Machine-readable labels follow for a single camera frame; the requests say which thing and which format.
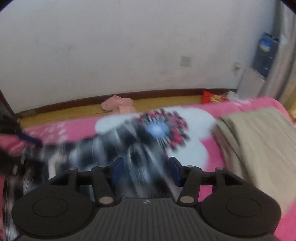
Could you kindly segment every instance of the baseboard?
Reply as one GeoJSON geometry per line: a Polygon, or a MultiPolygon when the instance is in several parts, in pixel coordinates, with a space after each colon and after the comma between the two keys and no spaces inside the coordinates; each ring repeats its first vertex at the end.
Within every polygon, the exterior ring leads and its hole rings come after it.
{"type": "MultiPolygon", "coordinates": [[[[149,98],[171,97],[171,96],[202,95],[202,92],[204,90],[217,95],[224,94],[227,91],[233,91],[233,92],[237,91],[237,89],[172,89],[172,90],[129,92],[129,93],[116,94],[116,95],[122,98],[149,99],[149,98]]],[[[41,114],[45,112],[63,110],[67,108],[84,106],[84,105],[100,104],[113,95],[95,96],[95,97],[89,97],[89,98],[83,98],[83,99],[77,99],[77,100],[71,100],[71,101],[46,105],[46,106],[34,108],[32,110],[19,112],[17,113],[17,115],[18,117],[22,118],[32,114],[41,114]]]]}

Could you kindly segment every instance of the metal screw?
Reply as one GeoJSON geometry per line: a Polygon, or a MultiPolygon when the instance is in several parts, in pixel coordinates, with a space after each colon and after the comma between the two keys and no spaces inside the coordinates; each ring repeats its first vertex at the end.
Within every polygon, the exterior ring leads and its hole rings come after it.
{"type": "Polygon", "coordinates": [[[102,203],[102,204],[110,204],[110,203],[112,203],[113,201],[114,201],[114,199],[111,198],[111,197],[101,197],[101,198],[99,199],[99,202],[102,203]]]}
{"type": "Polygon", "coordinates": [[[183,196],[180,198],[180,201],[182,203],[193,203],[194,202],[194,198],[190,197],[190,196],[183,196]]]}

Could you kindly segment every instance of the blue circle pattern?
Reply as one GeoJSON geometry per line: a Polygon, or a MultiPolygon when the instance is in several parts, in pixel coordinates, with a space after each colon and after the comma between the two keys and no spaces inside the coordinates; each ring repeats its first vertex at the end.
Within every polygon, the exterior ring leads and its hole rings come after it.
{"type": "Polygon", "coordinates": [[[149,123],[145,128],[154,138],[162,138],[170,131],[163,121],[149,123]]]}

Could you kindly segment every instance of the round pad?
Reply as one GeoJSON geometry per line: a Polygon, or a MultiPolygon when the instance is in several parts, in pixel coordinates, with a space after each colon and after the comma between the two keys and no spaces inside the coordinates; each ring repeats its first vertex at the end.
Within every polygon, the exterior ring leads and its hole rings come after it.
{"type": "Polygon", "coordinates": [[[229,186],[205,198],[201,216],[222,233],[255,237],[274,232],[281,209],[274,199],[254,187],[229,186]]]}
{"type": "Polygon", "coordinates": [[[230,199],[226,203],[226,208],[230,213],[239,217],[252,217],[260,211],[259,203],[250,198],[230,199]]]}
{"type": "Polygon", "coordinates": [[[68,208],[66,201],[56,197],[49,197],[38,200],[34,206],[34,212],[45,218],[52,218],[62,215],[68,208]]]}
{"type": "Polygon", "coordinates": [[[12,218],[20,232],[48,239],[79,231],[91,220],[93,209],[93,203],[75,190],[47,185],[16,201],[12,218]]]}

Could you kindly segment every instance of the logo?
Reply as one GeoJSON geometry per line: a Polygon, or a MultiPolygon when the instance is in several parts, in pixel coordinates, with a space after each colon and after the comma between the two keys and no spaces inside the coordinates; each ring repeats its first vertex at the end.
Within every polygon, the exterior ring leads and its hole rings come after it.
{"type": "Polygon", "coordinates": [[[149,204],[151,203],[148,199],[146,199],[145,201],[143,201],[144,204],[149,204]]]}

